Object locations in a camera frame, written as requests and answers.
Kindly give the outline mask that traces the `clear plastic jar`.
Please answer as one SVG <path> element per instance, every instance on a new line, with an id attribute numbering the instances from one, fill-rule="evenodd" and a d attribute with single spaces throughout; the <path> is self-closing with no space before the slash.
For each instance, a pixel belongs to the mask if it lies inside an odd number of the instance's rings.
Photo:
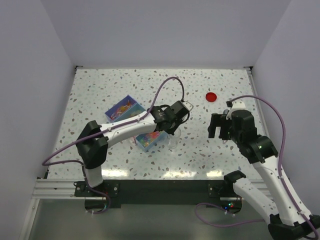
<path id="1" fill-rule="evenodd" d="M 181 137 L 182 131 L 181 129 L 178 127 L 174 134 L 169 134 L 167 136 L 167 146 L 169 149 L 173 150 L 178 146 L 178 143 L 180 141 L 180 137 Z"/>

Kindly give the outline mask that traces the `four-compartment candy tray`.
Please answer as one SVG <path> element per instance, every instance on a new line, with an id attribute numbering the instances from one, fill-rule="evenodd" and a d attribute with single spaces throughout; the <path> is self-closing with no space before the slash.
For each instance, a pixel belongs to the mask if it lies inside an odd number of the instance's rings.
<path id="1" fill-rule="evenodd" d="M 121 116 L 119 116 L 118 118 L 112 120 L 110 118 L 111 114 L 114 113 L 116 111 L 116 109 L 120 106 L 125 105 L 128 100 L 132 103 L 132 106 L 126 110 Z M 109 110 L 107 110 L 104 114 L 108 120 L 109 123 L 113 123 L 113 122 L 119 122 L 119 121 L 123 121 L 123 120 L 127 120 L 131 117 L 135 117 L 143 112 L 145 112 L 146 109 L 140 105 L 134 98 L 132 98 L 130 95 L 125 96 L 122 100 L 120 100 L 117 104 L 115 104 L 113 107 L 111 107 Z M 132 143 L 133 145 L 141 148 L 144 152 L 148 152 L 151 148 L 155 147 L 158 142 L 160 141 L 164 141 L 165 138 L 168 136 L 168 134 L 164 131 L 160 132 L 160 136 L 153 141 L 149 146 L 147 147 L 143 147 L 138 141 L 137 141 L 137 136 L 131 137 L 129 138 L 129 142 Z"/>

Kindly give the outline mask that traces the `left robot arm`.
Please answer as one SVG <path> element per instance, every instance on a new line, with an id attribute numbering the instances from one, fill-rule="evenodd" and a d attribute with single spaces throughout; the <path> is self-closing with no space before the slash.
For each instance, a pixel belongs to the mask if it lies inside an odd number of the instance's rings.
<path id="1" fill-rule="evenodd" d="M 136 116 L 107 124 L 95 120 L 86 124 L 76 141 L 77 152 L 84 164 L 86 191 L 99 196 L 104 190 L 102 164 L 108 149 L 129 138 L 153 132 L 174 135 L 190 117 L 194 106 L 183 100 L 173 105 L 152 106 Z"/>

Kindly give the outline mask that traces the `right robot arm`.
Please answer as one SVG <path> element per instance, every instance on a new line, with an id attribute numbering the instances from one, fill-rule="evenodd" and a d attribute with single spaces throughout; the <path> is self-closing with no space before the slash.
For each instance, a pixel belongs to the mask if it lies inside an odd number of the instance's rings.
<path id="1" fill-rule="evenodd" d="M 223 178 L 223 192 L 230 197 L 244 198 L 263 218 L 274 240 L 299 240 L 320 227 L 319 215 L 314 215 L 293 189 L 273 142 L 257 133 L 254 117 L 248 110 L 226 110 L 213 113 L 208 127 L 209 138 L 216 129 L 219 138 L 232 140 L 240 153 L 263 179 L 271 198 L 258 190 L 244 173 L 236 170 Z"/>

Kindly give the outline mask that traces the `star candies pile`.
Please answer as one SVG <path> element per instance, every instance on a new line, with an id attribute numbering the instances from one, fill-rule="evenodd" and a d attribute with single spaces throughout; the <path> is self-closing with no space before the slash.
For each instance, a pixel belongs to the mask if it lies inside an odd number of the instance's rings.
<path id="1" fill-rule="evenodd" d="M 144 147 L 148 147 L 152 142 L 154 142 L 160 136 L 160 132 L 151 132 L 146 134 L 141 134 L 136 137 L 137 141 Z"/>

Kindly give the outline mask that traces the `red jar lid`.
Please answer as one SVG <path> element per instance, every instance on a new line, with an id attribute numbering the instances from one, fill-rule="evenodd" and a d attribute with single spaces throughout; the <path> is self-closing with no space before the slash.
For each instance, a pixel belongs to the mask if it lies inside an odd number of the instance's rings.
<path id="1" fill-rule="evenodd" d="M 214 92 L 208 92 L 206 95 L 205 95 L 205 99 L 210 102 L 210 103 L 213 103 L 217 100 L 217 95 L 214 93 Z"/>

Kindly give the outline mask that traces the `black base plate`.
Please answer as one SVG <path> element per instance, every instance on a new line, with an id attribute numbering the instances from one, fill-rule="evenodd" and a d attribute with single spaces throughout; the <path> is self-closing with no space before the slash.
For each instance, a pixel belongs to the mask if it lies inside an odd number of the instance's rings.
<path id="1" fill-rule="evenodd" d="M 74 182 L 74 196 L 84 199 L 86 210 L 123 205 L 191 205 L 209 203 L 237 213 L 243 200 L 227 189 L 223 180 L 104 180 L 90 190 L 84 181 Z"/>

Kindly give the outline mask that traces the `aluminium frame rail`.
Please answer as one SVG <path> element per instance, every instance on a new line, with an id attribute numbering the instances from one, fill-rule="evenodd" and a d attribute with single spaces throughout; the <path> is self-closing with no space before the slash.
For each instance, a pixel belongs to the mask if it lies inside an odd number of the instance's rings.
<path id="1" fill-rule="evenodd" d="M 252 95 L 252 79 L 246 69 L 78 69 L 55 145 L 59 154 L 50 160 L 47 178 L 36 183 L 37 195 L 73 196 L 73 182 L 83 178 L 75 147 L 64 146 L 76 140 L 86 123 L 106 123 L 106 111 L 125 96 L 143 107 L 173 104 L 185 99 L 193 105 L 190 119 L 181 126 L 178 145 L 169 149 L 164 140 L 143 152 L 131 140 L 116 144 L 107 152 L 102 176 L 117 182 L 152 181 L 143 193 L 154 193 L 167 180 L 174 185 L 216 182 L 239 170 L 265 195 L 266 185 L 240 154 L 234 143 L 208 138 L 212 113 L 222 111 L 226 101 Z"/>

